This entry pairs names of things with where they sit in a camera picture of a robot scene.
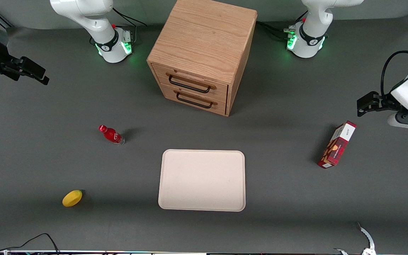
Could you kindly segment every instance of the drawer handle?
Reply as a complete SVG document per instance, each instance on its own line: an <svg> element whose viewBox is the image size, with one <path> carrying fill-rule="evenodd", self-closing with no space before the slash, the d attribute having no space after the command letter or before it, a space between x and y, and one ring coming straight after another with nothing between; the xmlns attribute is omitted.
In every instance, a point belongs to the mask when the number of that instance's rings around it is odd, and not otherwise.
<svg viewBox="0 0 408 255"><path fill-rule="evenodd" d="M197 88L195 88L195 87L190 87L190 86L187 86L187 85L185 85L185 84L172 81L171 79L173 79L173 76L172 76L172 75L170 75L170 78L169 78L170 83L171 83L171 84L174 84L174 85L177 85L177 86L179 86L179 87L184 87L184 88L186 88L186 89L191 89L191 90L194 90L194 91L197 91L197 92L201 92L201 93L209 93L209 91L210 91L210 86L207 87L206 90L202 90L202 89L197 89Z"/></svg>
<svg viewBox="0 0 408 255"><path fill-rule="evenodd" d="M195 102L192 102L190 100L185 100L183 98L180 98L179 95L180 95L180 93L177 92L177 95L176 95L177 100L185 102L185 103L191 103L192 105L196 105L196 106L199 106L199 107L202 107L202 108L205 108L205 109L210 109L212 107L212 105L213 105L212 102L210 102L210 105L203 105L203 104L200 104L200 103L195 103Z"/></svg>

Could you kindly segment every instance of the red bottle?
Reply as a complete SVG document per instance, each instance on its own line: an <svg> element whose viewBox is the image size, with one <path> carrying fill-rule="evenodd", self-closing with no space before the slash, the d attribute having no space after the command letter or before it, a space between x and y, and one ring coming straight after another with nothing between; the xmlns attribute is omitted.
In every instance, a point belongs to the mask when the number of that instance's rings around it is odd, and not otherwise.
<svg viewBox="0 0 408 255"><path fill-rule="evenodd" d="M123 145L125 143L125 138L121 136L118 132L116 132L114 129L108 128L104 125L100 125L98 129L100 130L100 132L103 133L103 135L108 141L115 143L117 145Z"/></svg>

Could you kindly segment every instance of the wooden cabinet top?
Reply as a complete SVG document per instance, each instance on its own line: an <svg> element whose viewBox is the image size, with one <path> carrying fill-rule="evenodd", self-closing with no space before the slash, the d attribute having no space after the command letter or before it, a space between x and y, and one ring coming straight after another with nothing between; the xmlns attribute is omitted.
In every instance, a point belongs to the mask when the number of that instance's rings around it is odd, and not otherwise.
<svg viewBox="0 0 408 255"><path fill-rule="evenodd" d="M234 5L177 0L147 61L231 84L256 18Z"/></svg>

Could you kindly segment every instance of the cardboard box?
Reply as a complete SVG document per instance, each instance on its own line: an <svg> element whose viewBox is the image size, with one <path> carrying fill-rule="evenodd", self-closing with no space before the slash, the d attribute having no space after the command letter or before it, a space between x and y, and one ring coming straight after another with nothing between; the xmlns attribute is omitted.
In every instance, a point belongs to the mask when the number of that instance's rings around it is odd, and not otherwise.
<svg viewBox="0 0 408 255"><path fill-rule="evenodd" d="M324 151L324 155L317 163L321 168L327 169L338 164L356 126L356 124L346 121L346 123L335 130L327 145L327 149Z"/></svg>

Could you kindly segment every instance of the yellow fruit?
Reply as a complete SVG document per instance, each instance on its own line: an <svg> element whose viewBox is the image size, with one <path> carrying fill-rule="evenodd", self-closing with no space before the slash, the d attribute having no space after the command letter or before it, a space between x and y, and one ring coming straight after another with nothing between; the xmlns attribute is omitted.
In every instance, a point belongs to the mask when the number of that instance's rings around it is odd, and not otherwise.
<svg viewBox="0 0 408 255"><path fill-rule="evenodd" d="M74 206L81 200L82 196L83 193L80 190L71 191L63 198L63 205L65 207Z"/></svg>

